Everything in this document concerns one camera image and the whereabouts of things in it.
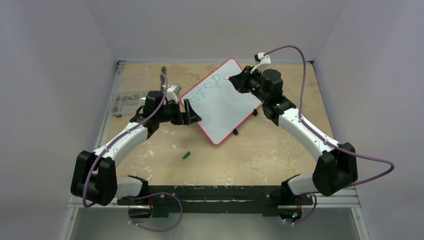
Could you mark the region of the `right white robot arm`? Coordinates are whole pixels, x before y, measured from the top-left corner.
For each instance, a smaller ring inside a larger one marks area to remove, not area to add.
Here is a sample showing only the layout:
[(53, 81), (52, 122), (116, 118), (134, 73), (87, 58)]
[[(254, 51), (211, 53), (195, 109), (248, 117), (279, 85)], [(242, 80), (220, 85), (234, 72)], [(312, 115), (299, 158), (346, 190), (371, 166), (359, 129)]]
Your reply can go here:
[(282, 182), (280, 196), (288, 204), (302, 194), (320, 193), (329, 197), (358, 179), (354, 147), (325, 137), (283, 94), (281, 73), (275, 69), (259, 72), (250, 66), (230, 76), (229, 82), (241, 94), (250, 93), (262, 103), (265, 117), (290, 133), (316, 161), (312, 174), (299, 174)]

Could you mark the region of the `pink framed whiteboard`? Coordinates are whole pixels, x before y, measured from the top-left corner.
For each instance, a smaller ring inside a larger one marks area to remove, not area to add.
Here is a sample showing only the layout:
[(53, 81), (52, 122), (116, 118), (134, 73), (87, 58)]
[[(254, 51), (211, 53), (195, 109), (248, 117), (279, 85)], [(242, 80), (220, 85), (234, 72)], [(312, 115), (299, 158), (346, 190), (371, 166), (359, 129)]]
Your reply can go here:
[(197, 124), (216, 146), (261, 106), (255, 96), (237, 92), (229, 80), (223, 79), (242, 70), (234, 58), (229, 58), (180, 97), (181, 101), (189, 99), (193, 110), (202, 118)]

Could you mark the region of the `green marker cap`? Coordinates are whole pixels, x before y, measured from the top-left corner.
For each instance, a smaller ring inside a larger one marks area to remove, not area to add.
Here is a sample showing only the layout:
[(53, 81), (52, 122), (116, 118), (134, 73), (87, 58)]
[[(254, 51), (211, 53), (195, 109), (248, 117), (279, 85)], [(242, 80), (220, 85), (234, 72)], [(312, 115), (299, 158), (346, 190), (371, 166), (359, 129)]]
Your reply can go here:
[(183, 155), (183, 157), (182, 157), (182, 159), (187, 159), (189, 156), (191, 155), (191, 152), (190, 151), (188, 151), (187, 153), (185, 153), (184, 155)]

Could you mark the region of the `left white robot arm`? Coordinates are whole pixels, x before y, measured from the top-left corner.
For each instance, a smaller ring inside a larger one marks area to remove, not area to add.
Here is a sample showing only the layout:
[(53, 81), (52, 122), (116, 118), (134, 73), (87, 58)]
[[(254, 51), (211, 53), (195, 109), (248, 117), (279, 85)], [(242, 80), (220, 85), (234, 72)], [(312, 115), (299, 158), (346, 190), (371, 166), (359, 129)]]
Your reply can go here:
[(148, 181), (141, 177), (117, 176), (117, 166), (136, 147), (147, 141), (161, 123), (192, 125), (202, 118), (192, 108), (188, 99), (180, 103), (168, 99), (166, 93), (149, 91), (144, 104), (129, 120), (125, 128), (104, 146), (93, 151), (83, 150), (76, 158), (70, 186), (72, 195), (80, 197), (84, 207), (107, 206), (116, 198), (129, 198), (138, 205), (149, 199)]

